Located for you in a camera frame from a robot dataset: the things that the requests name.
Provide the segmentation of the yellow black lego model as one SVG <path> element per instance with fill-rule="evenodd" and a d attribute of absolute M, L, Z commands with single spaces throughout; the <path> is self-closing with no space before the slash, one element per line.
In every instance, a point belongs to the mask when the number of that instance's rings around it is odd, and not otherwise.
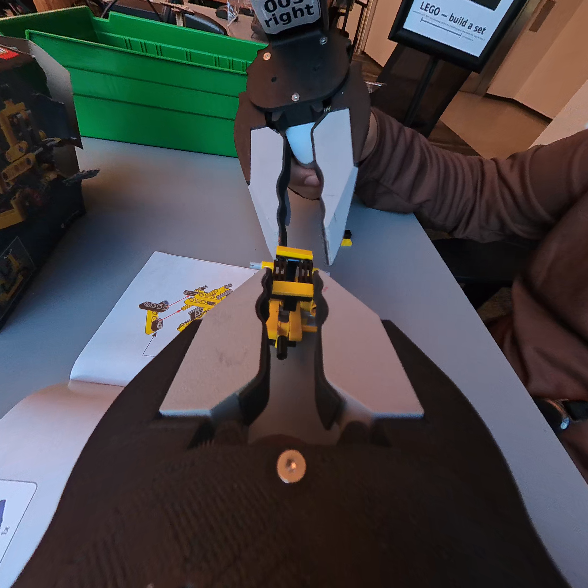
<path fill-rule="evenodd" d="M 313 298 L 313 253 L 305 249 L 278 246 L 272 262 L 250 262 L 254 270 L 269 269 L 272 283 L 266 329 L 276 357 L 284 360 L 289 348 L 301 342 L 305 333 L 316 333 L 316 304 Z"/>

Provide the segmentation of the black lego set box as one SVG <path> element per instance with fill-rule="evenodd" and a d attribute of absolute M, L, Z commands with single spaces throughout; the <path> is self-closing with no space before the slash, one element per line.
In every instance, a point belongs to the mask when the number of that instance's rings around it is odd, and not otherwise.
<path fill-rule="evenodd" d="M 1 327 L 85 213 L 68 71 L 30 40 L 1 36 Z"/>

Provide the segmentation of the person's right hand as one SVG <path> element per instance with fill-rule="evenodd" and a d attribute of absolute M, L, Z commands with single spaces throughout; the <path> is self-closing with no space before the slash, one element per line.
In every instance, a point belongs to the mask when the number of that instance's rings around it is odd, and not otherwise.
<path fill-rule="evenodd" d="M 303 166 L 292 157 L 290 159 L 290 180 L 288 188 L 294 194 L 307 200 L 317 201 L 322 194 L 321 180 L 312 167 Z"/>

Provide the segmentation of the clear plastic bag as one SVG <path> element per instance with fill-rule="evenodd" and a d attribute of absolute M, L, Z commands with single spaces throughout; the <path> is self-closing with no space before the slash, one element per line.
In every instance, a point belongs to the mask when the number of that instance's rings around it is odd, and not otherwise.
<path fill-rule="evenodd" d="M 240 15 L 253 17 L 254 11 L 250 1 L 222 1 L 215 14 L 218 18 L 227 21 L 228 25 L 238 22 Z"/>

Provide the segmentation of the person's right forearm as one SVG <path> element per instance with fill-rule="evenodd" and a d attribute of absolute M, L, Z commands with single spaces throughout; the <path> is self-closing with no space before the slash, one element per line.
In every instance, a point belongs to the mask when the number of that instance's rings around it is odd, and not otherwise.
<path fill-rule="evenodd" d="M 446 151 L 378 109 L 376 142 L 361 163 L 357 197 L 415 213 L 438 231 L 491 242 L 539 240 L 587 193 L 587 131 L 484 159 Z"/>

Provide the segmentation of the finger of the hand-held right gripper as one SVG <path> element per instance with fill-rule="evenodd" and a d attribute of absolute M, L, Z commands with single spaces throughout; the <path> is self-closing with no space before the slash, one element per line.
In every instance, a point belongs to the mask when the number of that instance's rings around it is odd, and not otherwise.
<path fill-rule="evenodd" d="M 346 230 L 358 171 L 353 158 L 349 109 L 328 113 L 311 135 L 315 162 L 323 180 L 323 235 L 327 263 L 331 266 Z"/>
<path fill-rule="evenodd" d="M 288 244 L 291 155 L 281 134 L 268 127 L 252 130 L 249 192 L 271 254 Z"/>

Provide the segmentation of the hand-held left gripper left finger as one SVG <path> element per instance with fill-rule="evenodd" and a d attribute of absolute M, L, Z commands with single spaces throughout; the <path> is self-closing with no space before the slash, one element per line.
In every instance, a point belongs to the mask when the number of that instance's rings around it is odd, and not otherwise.
<path fill-rule="evenodd" d="M 269 400 L 269 269 L 256 272 L 202 320 L 160 406 L 166 417 L 252 424 Z"/>

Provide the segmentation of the lego instruction booklet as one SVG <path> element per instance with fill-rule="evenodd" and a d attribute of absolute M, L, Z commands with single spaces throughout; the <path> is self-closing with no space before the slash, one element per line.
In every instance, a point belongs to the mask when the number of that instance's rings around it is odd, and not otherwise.
<path fill-rule="evenodd" d="M 26 397 L 2 417 L 1 587 L 10 587 L 32 556 L 122 387 L 253 274 L 154 252 L 78 356 L 70 381 Z"/>

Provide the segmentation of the person's brown clothed torso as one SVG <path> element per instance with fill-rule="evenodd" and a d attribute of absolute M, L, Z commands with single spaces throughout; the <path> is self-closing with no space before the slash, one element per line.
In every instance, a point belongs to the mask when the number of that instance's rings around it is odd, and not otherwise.
<path fill-rule="evenodd" d="M 587 401 L 587 195 L 543 239 L 489 330 L 528 393 Z"/>

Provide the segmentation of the large green plastic bin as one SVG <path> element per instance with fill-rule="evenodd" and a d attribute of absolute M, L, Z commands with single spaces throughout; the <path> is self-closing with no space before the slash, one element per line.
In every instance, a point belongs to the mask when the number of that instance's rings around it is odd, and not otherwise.
<path fill-rule="evenodd" d="M 236 157 L 246 69 L 262 44 L 112 13 L 98 42 L 26 31 L 70 73 L 82 135 Z"/>

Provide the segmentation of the shiny grey metal object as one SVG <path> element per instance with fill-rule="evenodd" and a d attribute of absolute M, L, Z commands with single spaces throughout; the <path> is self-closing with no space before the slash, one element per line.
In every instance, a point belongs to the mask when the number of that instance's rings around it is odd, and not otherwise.
<path fill-rule="evenodd" d="M 587 421 L 587 401 L 537 397 L 533 397 L 533 401 L 556 436 L 560 436 L 573 423 Z"/>

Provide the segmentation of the black framed sign stand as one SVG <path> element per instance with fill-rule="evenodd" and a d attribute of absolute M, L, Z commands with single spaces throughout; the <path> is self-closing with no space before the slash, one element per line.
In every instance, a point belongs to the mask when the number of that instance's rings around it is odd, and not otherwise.
<path fill-rule="evenodd" d="M 525 1 L 402 1 L 372 107 L 430 136 L 471 73 L 495 53 Z"/>

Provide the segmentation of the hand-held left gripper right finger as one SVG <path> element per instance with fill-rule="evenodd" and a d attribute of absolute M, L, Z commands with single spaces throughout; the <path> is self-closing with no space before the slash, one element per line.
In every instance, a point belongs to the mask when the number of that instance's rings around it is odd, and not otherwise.
<path fill-rule="evenodd" d="M 313 298 L 315 402 L 323 427 L 422 418 L 422 405 L 379 316 L 321 270 L 313 274 Z"/>

